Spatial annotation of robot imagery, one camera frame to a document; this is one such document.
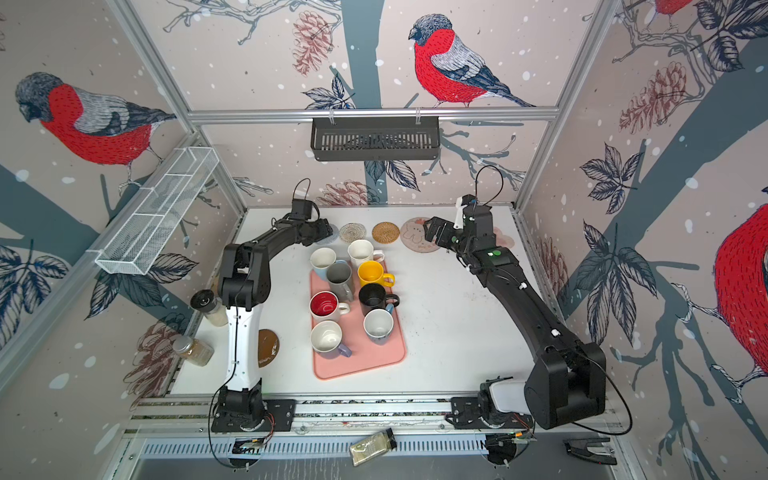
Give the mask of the fallen spice jar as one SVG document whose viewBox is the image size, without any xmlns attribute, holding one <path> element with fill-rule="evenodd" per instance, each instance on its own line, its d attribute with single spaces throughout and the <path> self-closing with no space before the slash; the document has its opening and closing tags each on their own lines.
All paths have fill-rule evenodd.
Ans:
<svg viewBox="0 0 768 480">
<path fill-rule="evenodd" d="M 349 452 L 352 464 L 357 467 L 396 448 L 394 432 L 391 428 L 387 428 L 352 444 Z"/>
</svg>

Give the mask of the gold lid spice jar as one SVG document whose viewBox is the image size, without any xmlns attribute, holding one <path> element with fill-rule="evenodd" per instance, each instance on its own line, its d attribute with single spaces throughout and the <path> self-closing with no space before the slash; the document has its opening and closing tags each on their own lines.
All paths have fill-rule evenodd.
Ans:
<svg viewBox="0 0 768 480">
<path fill-rule="evenodd" d="M 192 365 L 206 366 L 214 354 L 214 349 L 204 341 L 179 335 L 172 342 L 173 352 Z"/>
</svg>

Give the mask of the pink flower shaped coaster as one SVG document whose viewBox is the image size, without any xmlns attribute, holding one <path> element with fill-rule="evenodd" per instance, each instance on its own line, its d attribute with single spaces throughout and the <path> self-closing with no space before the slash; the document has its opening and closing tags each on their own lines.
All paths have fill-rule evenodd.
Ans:
<svg viewBox="0 0 768 480">
<path fill-rule="evenodd" d="M 511 250 L 515 246 L 515 241 L 511 236 L 506 235 L 497 227 L 495 227 L 493 231 L 496 237 L 496 244 L 499 247 L 503 247 Z"/>
</svg>

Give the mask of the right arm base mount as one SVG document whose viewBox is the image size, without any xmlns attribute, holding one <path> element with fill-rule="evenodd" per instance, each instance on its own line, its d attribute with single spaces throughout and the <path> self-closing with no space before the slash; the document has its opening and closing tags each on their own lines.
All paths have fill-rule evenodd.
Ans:
<svg viewBox="0 0 768 480">
<path fill-rule="evenodd" d="M 534 439 L 536 423 L 524 398 L 523 380 L 513 377 L 483 382 L 474 397 L 453 397 L 445 421 L 456 430 L 511 429 L 512 433 L 485 437 L 487 460 L 508 466 L 521 456 Z"/>
</svg>

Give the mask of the white purple handled mug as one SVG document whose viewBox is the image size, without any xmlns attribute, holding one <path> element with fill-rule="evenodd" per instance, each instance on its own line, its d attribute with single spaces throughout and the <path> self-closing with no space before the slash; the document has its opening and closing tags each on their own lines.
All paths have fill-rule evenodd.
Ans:
<svg viewBox="0 0 768 480">
<path fill-rule="evenodd" d="M 310 343 L 313 351 L 321 358 L 352 356 L 352 351 L 343 343 L 342 328 L 335 321 L 317 323 L 310 333 Z"/>
</svg>

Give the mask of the grey mug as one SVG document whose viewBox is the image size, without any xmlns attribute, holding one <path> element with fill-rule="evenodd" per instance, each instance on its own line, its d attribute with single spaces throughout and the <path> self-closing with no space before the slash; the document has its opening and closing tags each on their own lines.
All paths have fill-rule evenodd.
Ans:
<svg viewBox="0 0 768 480">
<path fill-rule="evenodd" d="M 326 272 L 329 289 L 342 302 L 352 302 L 355 298 L 353 271 L 345 260 L 337 260 Z"/>
</svg>

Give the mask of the round bunny print coaster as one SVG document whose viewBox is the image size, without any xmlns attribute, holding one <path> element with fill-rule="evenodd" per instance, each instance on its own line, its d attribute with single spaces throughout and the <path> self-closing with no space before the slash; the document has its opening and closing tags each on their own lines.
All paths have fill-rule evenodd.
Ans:
<svg viewBox="0 0 768 480">
<path fill-rule="evenodd" d="M 426 254 L 440 249 L 434 242 L 426 240 L 424 224 L 427 220 L 427 217 L 414 217 L 400 227 L 400 240 L 416 253 Z"/>
</svg>

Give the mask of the light blue mug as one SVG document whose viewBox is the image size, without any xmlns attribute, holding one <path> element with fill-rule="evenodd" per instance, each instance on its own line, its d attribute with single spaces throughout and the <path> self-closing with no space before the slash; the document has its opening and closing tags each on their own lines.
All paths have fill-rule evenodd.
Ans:
<svg viewBox="0 0 768 480">
<path fill-rule="evenodd" d="M 328 269 L 336 263 L 337 254 L 332 248 L 322 247 L 312 252 L 309 261 L 314 273 L 326 281 Z"/>
</svg>

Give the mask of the dark brown glossy coaster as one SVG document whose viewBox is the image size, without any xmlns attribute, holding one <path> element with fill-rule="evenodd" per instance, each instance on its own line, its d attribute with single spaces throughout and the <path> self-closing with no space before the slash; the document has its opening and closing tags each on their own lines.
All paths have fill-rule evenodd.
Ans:
<svg viewBox="0 0 768 480">
<path fill-rule="evenodd" d="M 268 366 L 277 357 L 280 349 L 278 335 L 270 329 L 260 329 L 258 335 L 258 365 Z"/>
</svg>

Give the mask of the white blue handled mug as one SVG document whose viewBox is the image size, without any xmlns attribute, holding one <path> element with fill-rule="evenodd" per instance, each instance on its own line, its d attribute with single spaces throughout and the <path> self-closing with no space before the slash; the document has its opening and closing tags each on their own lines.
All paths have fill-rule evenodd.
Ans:
<svg viewBox="0 0 768 480">
<path fill-rule="evenodd" d="M 377 345 L 385 344 L 394 330 L 394 306 L 388 304 L 384 309 L 373 309 L 366 314 L 363 328 L 367 337 Z"/>
</svg>

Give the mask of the black lid spice jar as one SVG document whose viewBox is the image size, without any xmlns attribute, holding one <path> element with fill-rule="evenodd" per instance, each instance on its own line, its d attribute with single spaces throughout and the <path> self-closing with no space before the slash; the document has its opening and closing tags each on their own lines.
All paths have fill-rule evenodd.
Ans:
<svg viewBox="0 0 768 480">
<path fill-rule="evenodd" d="M 213 290 L 204 289 L 196 292 L 190 299 L 190 306 L 199 311 L 213 326 L 228 325 L 226 308 Z"/>
</svg>

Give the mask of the brown rattan woven coaster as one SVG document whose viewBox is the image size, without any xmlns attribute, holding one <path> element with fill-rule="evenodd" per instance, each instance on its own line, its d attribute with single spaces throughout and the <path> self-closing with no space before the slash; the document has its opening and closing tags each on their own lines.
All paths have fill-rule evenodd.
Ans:
<svg viewBox="0 0 768 480">
<path fill-rule="evenodd" d="M 400 236 L 399 227 L 392 222 L 380 222 L 372 229 L 372 238 L 380 244 L 391 244 Z"/>
</svg>

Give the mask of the black clamp tool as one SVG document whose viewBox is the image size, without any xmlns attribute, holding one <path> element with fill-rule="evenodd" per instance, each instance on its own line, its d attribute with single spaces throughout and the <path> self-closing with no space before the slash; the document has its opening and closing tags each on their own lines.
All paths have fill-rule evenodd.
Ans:
<svg viewBox="0 0 768 480">
<path fill-rule="evenodd" d="M 566 453 L 579 460 L 605 466 L 618 464 L 607 437 L 572 438 L 564 440 L 563 444 Z"/>
</svg>

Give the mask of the multicolour zigzag woven coaster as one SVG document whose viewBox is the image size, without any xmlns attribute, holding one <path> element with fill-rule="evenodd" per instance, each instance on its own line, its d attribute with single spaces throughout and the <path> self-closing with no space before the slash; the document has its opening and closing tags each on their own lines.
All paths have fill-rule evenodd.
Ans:
<svg viewBox="0 0 768 480">
<path fill-rule="evenodd" d="M 350 222 L 340 228 L 339 237 L 343 242 L 351 244 L 354 241 L 364 239 L 366 233 L 367 230 L 363 224 Z"/>
</svg>

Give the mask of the white faceted mug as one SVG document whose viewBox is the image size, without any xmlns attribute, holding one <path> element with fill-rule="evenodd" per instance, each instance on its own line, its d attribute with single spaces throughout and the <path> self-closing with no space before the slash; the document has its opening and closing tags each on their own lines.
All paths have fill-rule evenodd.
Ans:
<svg viewBox="0 0 768 480">
<path fill-rule="evenodd" d="M 347 248 L 347 253 L 356 268 L 368 261 L 382 262 L 385 259 L 384 252 L 375 249 L 373 244 L 365 239 L 351 242 Z"/>
</svg>

